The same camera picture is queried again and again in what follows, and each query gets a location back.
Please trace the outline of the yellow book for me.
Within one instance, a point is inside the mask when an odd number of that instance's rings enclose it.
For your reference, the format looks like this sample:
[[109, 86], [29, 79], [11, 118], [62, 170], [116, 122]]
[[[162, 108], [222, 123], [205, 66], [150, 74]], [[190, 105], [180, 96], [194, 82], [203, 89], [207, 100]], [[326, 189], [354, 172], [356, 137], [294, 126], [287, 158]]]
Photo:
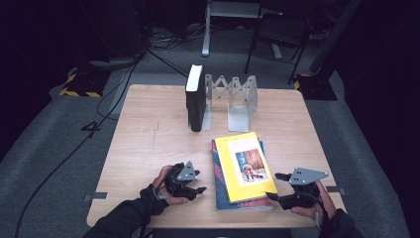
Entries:
[[255, 132], [215, 140], [230, 202], [277, 193], [271, 171]]

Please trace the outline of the person's right hand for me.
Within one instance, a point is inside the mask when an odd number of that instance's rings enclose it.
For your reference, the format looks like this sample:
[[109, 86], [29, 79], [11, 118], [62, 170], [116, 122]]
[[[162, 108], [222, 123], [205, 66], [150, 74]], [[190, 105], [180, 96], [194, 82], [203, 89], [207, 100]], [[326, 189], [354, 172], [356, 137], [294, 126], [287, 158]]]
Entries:
[[320, 190], [320, 201], [322, 205], [316, 204], [310, 208], [304, 207], [292, 207], [290, 211], [294, 214], [301, 215], [304, 217], [309, 217], [315, 219], [316, 213], [319, 214], [319, 220], [322, 221], [326, 215], [329, 219], [331, 219], [336, 213], [336, 206], [330, 197], [329, 193], [324, 189], [323, 186], [319, 188]]

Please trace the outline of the dark slanted pole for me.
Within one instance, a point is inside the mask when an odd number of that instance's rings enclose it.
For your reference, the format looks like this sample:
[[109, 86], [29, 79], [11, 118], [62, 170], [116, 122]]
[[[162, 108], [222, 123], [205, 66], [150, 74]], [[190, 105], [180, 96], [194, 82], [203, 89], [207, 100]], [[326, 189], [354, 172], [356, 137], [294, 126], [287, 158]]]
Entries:
[[341, 35], [344, 33], [346, 27], [352, 20], [361, 2], [362, 0], [350, 0], [348, 5], [344, 9], [344, 12], [338, 19], [338, 22], [334, 26], [333, 30], [328, 35], [320, 52], [317, 54], [316, 58], [314, 59], [314, 61], [312, 61], [311, 65], [309, 66], [310, 72], [317, 74], [325, 68], [327, 59], [332, 55], [333, 48], [339, 42]]

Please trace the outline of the metal expandable book rack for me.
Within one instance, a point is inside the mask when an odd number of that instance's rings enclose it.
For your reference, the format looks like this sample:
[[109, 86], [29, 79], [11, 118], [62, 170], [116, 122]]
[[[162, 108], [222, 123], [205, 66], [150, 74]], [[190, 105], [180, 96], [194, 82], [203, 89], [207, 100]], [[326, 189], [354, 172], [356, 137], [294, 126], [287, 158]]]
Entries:
[[258, 109], [258, 84], [254, 75], [245, 82], [238, 77], [228, 81], [223, 75], [213, 79], [211, 74], [205, 75], [206, 107], [202, 128], [211, 128], [211, 116], [216, 112], [216, 100], [226, 99], [227, 128], [230, 132], [250, 132], [254, 114]]

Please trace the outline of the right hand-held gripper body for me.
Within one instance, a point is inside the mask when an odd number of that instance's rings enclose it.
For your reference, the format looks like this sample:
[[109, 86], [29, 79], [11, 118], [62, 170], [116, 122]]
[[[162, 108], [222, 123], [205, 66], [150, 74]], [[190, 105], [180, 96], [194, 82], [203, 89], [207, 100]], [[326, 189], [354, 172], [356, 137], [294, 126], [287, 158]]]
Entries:
[[329, 174], [327, 172], [296, 168], [288, 180], [293, 188], [293, 195], [287, 201], [287, 208], [295, 206], [304, 208], [312, 207], [320, 196], [316, 181], [327, 178], [328, 176]]

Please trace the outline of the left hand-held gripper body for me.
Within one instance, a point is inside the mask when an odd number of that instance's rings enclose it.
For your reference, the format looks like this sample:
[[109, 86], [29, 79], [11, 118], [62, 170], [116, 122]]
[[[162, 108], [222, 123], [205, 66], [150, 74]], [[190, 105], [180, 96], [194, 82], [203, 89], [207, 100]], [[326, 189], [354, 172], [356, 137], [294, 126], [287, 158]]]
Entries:
[[175, 164], [164, 179], [164, 186], [167, 192], [173, 197], [185, 197], [186, 188], [196, 180], [194, 167], [191, 162]]

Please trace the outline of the red and blue illustrated book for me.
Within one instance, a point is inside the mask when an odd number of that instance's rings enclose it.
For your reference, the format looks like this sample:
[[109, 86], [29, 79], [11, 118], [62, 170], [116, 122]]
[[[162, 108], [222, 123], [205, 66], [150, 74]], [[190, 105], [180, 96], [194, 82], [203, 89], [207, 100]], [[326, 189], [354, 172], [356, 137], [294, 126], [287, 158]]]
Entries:
[[245, 200], [240, 202], [230, 202], [224, 175], [219, 159], [219, 153], [215, 141], [212, 141], [212, 154], [215, 175], [215, 190], [216, 190], [216, 208], [219, 211], [227, 210], [257, 210], [257, 211], [271, 211], [273, 210], [272, 202], [265, 196], [252, 200]]

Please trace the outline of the black hardcover book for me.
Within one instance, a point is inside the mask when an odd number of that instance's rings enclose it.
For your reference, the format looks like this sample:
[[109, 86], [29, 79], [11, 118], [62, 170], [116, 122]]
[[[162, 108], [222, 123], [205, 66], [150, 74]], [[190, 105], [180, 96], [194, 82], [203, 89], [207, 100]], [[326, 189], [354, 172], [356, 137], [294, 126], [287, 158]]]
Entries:
[[206, 107], [206, 84], [204, 66], [193, 64], [185, 85], [188, 124], [193, 132], [202, 130]]

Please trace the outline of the black chair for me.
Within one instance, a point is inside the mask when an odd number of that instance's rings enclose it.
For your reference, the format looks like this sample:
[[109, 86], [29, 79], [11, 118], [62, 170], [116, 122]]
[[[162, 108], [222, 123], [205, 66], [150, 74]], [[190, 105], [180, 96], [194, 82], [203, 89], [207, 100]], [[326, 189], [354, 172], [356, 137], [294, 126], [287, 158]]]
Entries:
[[282, 59], [281, 62], [292, 64], [288, 84], [291, 83], [301, 57], [304, 53], [310, 35], [310, 22], [307, 16], [290, 14], [264, 13], [256, 20], [250, 49], [244, 73], [249, 70], [251, 57], [257, 47], [257, 42], [264, 42], [294, 50], [290, 59]]

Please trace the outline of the grey metal desk frame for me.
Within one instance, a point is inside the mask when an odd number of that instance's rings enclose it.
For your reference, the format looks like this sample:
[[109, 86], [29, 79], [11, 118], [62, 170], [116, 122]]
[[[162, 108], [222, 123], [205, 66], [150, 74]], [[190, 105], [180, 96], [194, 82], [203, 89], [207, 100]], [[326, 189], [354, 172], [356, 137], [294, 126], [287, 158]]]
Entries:
[[258, 11], [257, 0], [207, 0], [201, 55], [205, 58], [210, 55], [210, 23], [213, 17], [255, 19]]

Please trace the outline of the person's left hand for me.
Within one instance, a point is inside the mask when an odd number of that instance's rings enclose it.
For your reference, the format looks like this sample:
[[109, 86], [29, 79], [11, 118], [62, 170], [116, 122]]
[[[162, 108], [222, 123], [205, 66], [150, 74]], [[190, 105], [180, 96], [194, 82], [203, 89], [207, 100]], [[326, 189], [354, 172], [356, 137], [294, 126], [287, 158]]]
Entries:
[[166, 188], [163, 186], [165, 175], [169, 172], [170, 169], [171, 169], [171, 166], [162, 167], [158, 176], [153, 180], [152, 185], [157, 189], [158, 193], [161, 196], [165, 197], [166, 202], [169, 205], [185, 204], [188, 202], [187, 198], [170, 196]]

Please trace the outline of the yellow black striped stand base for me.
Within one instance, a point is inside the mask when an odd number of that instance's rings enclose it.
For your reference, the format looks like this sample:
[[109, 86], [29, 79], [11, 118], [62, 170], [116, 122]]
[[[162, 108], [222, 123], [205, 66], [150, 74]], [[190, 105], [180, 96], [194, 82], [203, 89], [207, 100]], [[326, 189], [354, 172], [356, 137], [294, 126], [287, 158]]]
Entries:
[[293, 86], [305, 100], [336, 101], [337, 96], [328, 80], [321, 80], [316, 75], [296, 74]]
[[65, 82], [60, 95], [102, 97], [111, 72], [90, 68], [76, 70]]

